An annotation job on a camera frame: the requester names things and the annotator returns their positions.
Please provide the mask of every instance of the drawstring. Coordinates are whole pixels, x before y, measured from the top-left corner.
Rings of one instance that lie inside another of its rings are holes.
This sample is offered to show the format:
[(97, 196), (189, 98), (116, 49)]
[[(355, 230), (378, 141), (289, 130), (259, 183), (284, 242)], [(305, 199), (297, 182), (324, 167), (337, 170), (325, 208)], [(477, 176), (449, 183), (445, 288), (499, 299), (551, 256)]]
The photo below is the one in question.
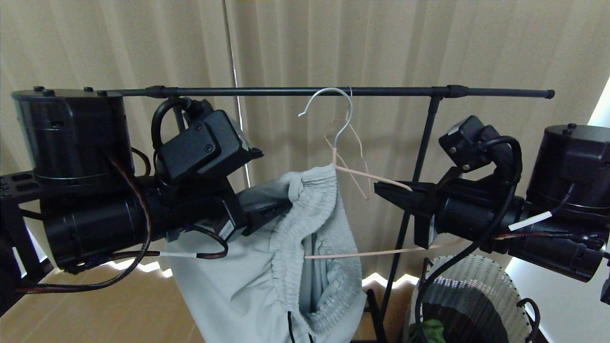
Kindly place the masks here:
[[(292, 333), (292, 313), (288, 311), (288, 333), (290, 334), (290, 341), (295, 343), (295, 335)], [(314, 338), (309, 334), (309, 343), (314, 343)]]

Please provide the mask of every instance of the brown tile floor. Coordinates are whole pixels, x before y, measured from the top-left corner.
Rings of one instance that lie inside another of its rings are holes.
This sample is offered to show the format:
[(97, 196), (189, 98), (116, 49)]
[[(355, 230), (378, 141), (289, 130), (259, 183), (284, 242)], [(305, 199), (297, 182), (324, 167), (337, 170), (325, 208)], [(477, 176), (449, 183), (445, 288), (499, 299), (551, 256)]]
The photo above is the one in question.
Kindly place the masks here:
[[(46, 281), (93, 283), (116, 273), (104, 266), (76, 276), (53, 272)], [(371, 287), (381, 302), (383, 287)], [(385, 325), (390, 342), (398, 337), (411, 293), (412, 286), (392, 292)], [(364, 314), (354, 339), (374, 338), (370, 315)], [(136, 270), (100, 291), (24, 297), (0, 319), (0, 343), (39, 342), (204, 343), (174, 279), (160, 270)]]

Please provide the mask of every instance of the clothing rack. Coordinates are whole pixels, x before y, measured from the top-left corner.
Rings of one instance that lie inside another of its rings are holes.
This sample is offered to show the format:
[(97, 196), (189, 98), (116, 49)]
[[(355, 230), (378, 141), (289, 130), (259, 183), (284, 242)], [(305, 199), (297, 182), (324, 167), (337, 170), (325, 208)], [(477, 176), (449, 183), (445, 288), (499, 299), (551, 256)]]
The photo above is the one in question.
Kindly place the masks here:
[[(113, 90), (123, 96), (149, 96), (152, 98), (174, 98), (178, 96), (312, 96), (315, 92), (326, 87), (240, 87), (240, 88), (179, 88), (164, 87), (162, 85), (152, 86), (144, 89), (123, 89)], [(516, 98), (544, 98), (552, 99), (555, 95), (554, 90), (531, 90), (531, 89), (503, 89), (503, 88), (469, 88), (462, 85), (447, 85), (444, 87), (337, 87), (351, 96), (429, 96), (428, 114), (426, 123), (423, 127), (422, 140), (417, 153), (417, 161), (413, 172), (413, 182), (418, 182), (422, 174), (423, 161), (428, 150), (428, 143), (434, 126), (434, 119), (439, 110), (439, 104), (443, 99), (463, 98), (465, 96), (508, 96)], [(339, 92), (326, 92), (320, 96), (341, 96)], [(175, 111), (178, 128), (184, 130), (181, 111)], [(398, 230), (395, 249), (402, 249), (404, 239), (409, 225), (411, 214), (406, 212)], [(386, 343), (386, 332), (383, 321), (386, 316), (387, 307), (392, 293), (392, 285), (400, 253), (396, 253), (392, 259), (390, 275), (387, 279), (386, 290), (384, 292), (381, 307), (375, 299), (372, 289), (367, 291), (368, 306), (365, 312), (370, 312), (373, 321), (373, 328), (377, 342)]]

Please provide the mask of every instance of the curtain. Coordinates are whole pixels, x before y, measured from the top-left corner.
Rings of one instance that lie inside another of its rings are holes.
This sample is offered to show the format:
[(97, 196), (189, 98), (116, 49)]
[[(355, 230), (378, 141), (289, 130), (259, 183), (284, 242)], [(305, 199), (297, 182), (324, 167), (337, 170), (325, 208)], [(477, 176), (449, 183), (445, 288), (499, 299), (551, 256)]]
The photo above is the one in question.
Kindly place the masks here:
[[(610, 2), (588, 1), (227, 1), (237, 83), (242, 87), (342, 86), (540, 88), (553, 100), (445, 99), (432, 131), (421, 180), (438, 182), (451, 166), (437, 138), (477, 115), (524, 150), (525, 196), (544, 128), (586, 124), (610, 73)], [(316, 99), (298, 118), (306, 97), (242, 98), (251, 143), (267, 157), (249, 168), (253, 183), (331, 161), (323, 129), (344, 119), (343, 98)], [(410, 180), (429, 98), (354, 99), (353, 125), (370, 171)], [(351, 133), (339, 153), (363, 170)], [(480, 178), (491, 166), (468, 178)], [(340, 189), (359, 251), (394, 249), (402, 213), (379, 197), (365, 201), (348, 175)], [(411, 247), (412, 228), (405, 247)], [(453, 237), (439, 237), (440, 242)], [(403, 272), (419, 275), (424, 256), (455, 254), (464, 246), (409, 253)], [(510, 257), (493, 255), (506, 264)], [(363, 258), (364, 275), (387, 277), (391, 256)]]
[[(469, 87), (555, 89), (552, 100), (445, 99), (421, 180), (437, 182), (451, 161), (437, 138), (477, 115), (524, 149), (525, 196), (544, 127), (586, 124), (610, 74), (610, 2), (597, 1), (4, 1), (0, 12), (1, 173), (31, 168), (10, 92), (47, 88)], [(345, 118), (343, 98), (211, 98), (265, 157), (249, 164), (251, 184), (329, 164), (327, 123)], [(353, 125), (372, 174), (410, 180), (429, 98), (354, 98)], [(131, 143), (152, 156), (149, 124), (160, 101), (126, 98)], [(177, 133), (169, 118), (163, 138)], [(363, 170), (349, 131), (339, 153)], [(142, 165), (134, 159), (138, 172)], [(479, 178), (484, 168), (468, 174)], [(393, 249), (402, 213), (373, 195), (365, 201), (339, 175), (360, 251)], [(242, 170), (231, 176), (246, 187)], [(41, 226), (28, 222), (45, 245)], [(405, 247), (412, 246), (409, 228)], [(439, 237), (449, 242), (452, 237)], [(463, 247), (409, 253), (398, 276), (418, 275), (422, 258)], [(509, 257), (493, 256), (506, 264)], [(364, 274), (387, 277), (390, 256), (362, 259)]]

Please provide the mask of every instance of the hanger hook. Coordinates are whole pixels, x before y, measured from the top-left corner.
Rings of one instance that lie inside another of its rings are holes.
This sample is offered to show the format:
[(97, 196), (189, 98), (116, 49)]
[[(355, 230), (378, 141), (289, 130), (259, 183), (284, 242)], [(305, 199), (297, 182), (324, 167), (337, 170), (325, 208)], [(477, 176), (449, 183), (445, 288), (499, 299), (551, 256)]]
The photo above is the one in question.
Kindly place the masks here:
[(320, 95), (322, 93), (326, 93), (326, 92), (337, 92), (337, 93), (343, 95), (345, 98), (347, 98), (347, 101), (349, 103), (348, 111), (349, 111), (350, 114), (349, 114), (349, 116), (347, 118), (347, 122), (345, 123), (345, 125), (343, 125), (341, 130), (339, 130), (339, 132), (335, 136), (334, 148), (337, 148), (337, 141), (339, 140), (339, 136), (350, 125), (352, 116), (354, 114), (353, 110), (352, 110), (353, 105), (352, 105), (352, 102), (351, 102), (351, 97), (349, 95), (347, 95), (347, 93), (345, 93), (343, 90), (341, 90), (339, 88), (335, 88), (335, 87), (322, 88), (321, 90), (315, 92), (314, 95), (311, 96), (311, 98), (309, 98), (309, 101), (307, 102), (307, 106), (305, 106), (305, 110), (303, 112), (299, 113), (299, 117), (302, 117), (303, 115), (307, 114), (307, 111), (309, 110), (309, 106), (311, 105), (311, 102), (315, 99), (316, 96), (318, 96), (318, 95)]

